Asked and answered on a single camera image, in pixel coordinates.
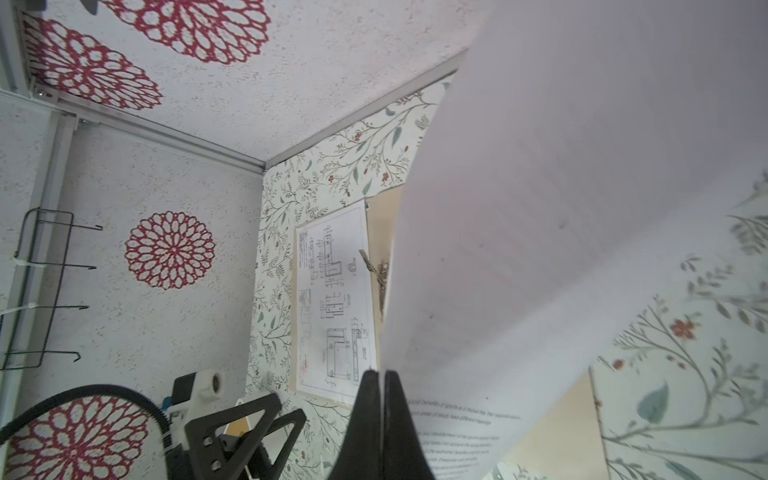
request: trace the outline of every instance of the white paper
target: white paper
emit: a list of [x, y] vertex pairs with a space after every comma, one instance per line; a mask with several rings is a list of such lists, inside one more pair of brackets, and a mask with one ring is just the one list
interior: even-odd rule
[[352, 405], [376, 368], [365, 200], [296, 229], [297, 386]]
[[768, 158], [766, 18], [500, 3], [410, 171], [386, 298], [382, 369], [438, 480], [481, 478], [686, 254], [728, 238]]

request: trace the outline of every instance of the red flower pattern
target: red flower pattern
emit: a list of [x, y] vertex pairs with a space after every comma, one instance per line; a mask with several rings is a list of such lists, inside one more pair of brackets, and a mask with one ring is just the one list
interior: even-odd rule
[[675, 336], [685, 339], [694, 339], [694, 328], [696, 324], [690, 320], [684, 322], [683, 320], [675, 320], [671, 325], [672, 333]]
[[59, 90], [117, 108], [153, 108], [157, 84], [119, 51], [55, 20], [24, 15], [29, 68]]
[[205, 223], [183, 212], [166, 212], [131, 230], [125, 258], [137, 280], [168, 290], [202, 278], [215, 257], [215, 246]]
[[203, 62], [261, 53], [270, 18], [263, 0], [101, 0], [150, 40]]
[[87, 397], [39, 416], [11, 440], [6, 478], [125, 478], [141, 454], [147, 416], [115, 397]]

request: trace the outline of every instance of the white ceiling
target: white ceiling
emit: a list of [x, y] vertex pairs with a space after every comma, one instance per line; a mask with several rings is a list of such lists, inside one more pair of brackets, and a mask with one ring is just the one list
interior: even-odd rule
[[[190, 43], [192, 37], [179, 35], [184, 18], [170, 12], [174, 4], [186, 12], [197, 8], [207, 15], [204, 22], [219, 23], [212, 25], [218, 36], [208, 35], [193, 45], [207, 50], [185, 46], [184, 40]], [[211, 8], [222, 5], [228, 11]], [[268, 160], [459, 53], [474, 39], [491, 6], [492, 0], [102, 0], [93, 17], [79, 0], [48, 0], [43, 18], [68, 29], [57, 27], [68, 39], [88, 43], [92, 37], [104, 46], [91, 42], [89, 55], [94, 49], [118, 51], [144, 70], [142, 75], [122, 61], [121, 67], [135, 74], [128, 84], [141, 80], [142, 91], [156, 88], [160, 104], [145, 96], [150, 108], [126, 111]], [[148, 8], [158, 13], [146, 15]], [[229, 21], [244, 29], [222, 23]], [[154, 22], [161, 28], [170, 22], [170, 30], [152, 30], [149, 24]], [[227, 33], [221, 27], [241, 33], [246, 41], [237, 49], [225, 49], [227, 55], [218, 52], [228, 64], [211, 61], [215, 44], [226, 46], [222, 42]], [[257, 49], [259, 54], [252, 53]], [[178, 52], [184, 50], [188, 55]], [[208, 55], [209, 61], [201, 61], [196, 53]], [[87, 68], [102, 66], [77, 61]], [[91, 89], [89, 95], [110, 100], [108, 92], [94, 97]]]

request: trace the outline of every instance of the wire rack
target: wire rack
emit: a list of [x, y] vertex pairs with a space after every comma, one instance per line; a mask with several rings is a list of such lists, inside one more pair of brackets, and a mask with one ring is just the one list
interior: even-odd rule
[[[48, 232], [44, 232], [45, 226], [50, 226]], [[58, 229], [64, 228], [64, 232], [59, 231], [59, 235], [52, 235], [52, 228]], [[59, 309], [76, 309], [84, 310], [88, 308], [88, 305], [59, 305], [59, 296], [61, 294], [61, 284], [64, 279], [64, 273], [67, 268], [82, 268], [87, 270], [93, 270], [96, 266], [93, 265], [81, 265], [78, 263], [67, 263], [67, 256], [69, 254], [69, 246], [71, 241], [72, 230], [75, 228], [85, 230], [103, 230], [101, 225], [87, 226], [78, 225], [74, 222], [74, 214], [63, 210], [46, 210], [44, 208], [33, 208], [24, 215], [22, 221], [21, 233], [18, 237], [18, 243], [16, 251], [14, 252], [13, 260], [17, 265], [17, 268], [23, 268], [22, 276], [22, 294], [19, 296], [19, 304], [15, 307], [9, 307], [0, 315], [0, 338], [4, 338], [8, 335], [8, 329], [10, 329], [10, 338], [8, 341], [8, 347], [5, 351], [3, 358], [2, 368], [0, 370], [19, 370], [19, 369], [33, 369], [37, 368], [43, 363], [45, 355], [56, 353], [63, 355], [76, 356], [74, 359], [77, 362], [81, 356], [79, 352], [65, 351], [65, 350], [50, 350], [48, 349], [48, 341], [51, 336], [51, 327], [53, 326], [56, 311]], [[47, 243], [41, 241], [42, 238], [50, 238], [51, 245], [48, 249], [43, 249], [41, 243]], [[40, 261], [40, 258], [46, 258], [49, 250], [53, 250], [57, 245], [56, 243], [63, 243], [63, 250], [61, 254], [61, 262], [46, 262]], [[33, 299], [30, 299], [30, 292], [32, 277], [35, 275], [33, 269], [51, 269], [59, 268], [58, 273], [50, 275], [53, 281], [54, 297], [53, 301], [49, 304], [40, 305]], [[42, 339], [42, 344], [39, 349], [28, 349], [25, 347], [16, 347], [18, 344], [28, 343], [19, 338], [21, 336], [20, 325], [24, 321], [35, 321], [34, 315], [30, 315], [32, 318], [25, 318], [31, 310], [50, 310], [51, 314], [48, 316], [47, 322], [43, 322], [45, 328], [45, 334]], [[29, 362], [31, 357], [37, 354], [37, 362]]]

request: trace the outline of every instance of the floral wallpaper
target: floral wallpaper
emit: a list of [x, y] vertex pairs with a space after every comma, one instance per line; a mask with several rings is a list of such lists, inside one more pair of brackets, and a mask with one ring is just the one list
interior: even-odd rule
[[592, 366], [613, 480], [768, 478], [768, 174]]
[[403, 183], [450, 82], [444, 78], [401, 98], [264, 177], [246, 394], [279, 392], [285, 412], [307, 415], [283, 478], [325, 478], [349, 421], [348, 409], [288, 390], [293, 231]]
[[[308, 421], [283, 478], [324, 478], [349, 410], [290, 392], [293, 231], [406, 180], [451, 78], [269, 169], [264, 179], [247, 394], [279, 392]], [[728, 218], [733, 242], [692, 253], [591, 367], [612, 480], [768, 480], [768, 174]], [[488, 480], [545, 480], [500, 462]]]

